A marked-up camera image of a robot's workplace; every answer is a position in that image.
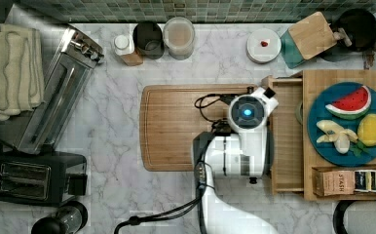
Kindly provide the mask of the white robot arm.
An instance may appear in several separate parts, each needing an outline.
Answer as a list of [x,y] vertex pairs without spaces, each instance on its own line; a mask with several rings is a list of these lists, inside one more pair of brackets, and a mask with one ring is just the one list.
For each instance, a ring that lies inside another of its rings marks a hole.
[[201,234],[278,234],[261,217],[235,208],[216,195],[217,178],[259,178],[271,169],[270,114],[279,105],[275,92],[257,88],[228,102],[229,134],[203,132],[193,140],[196,197]]

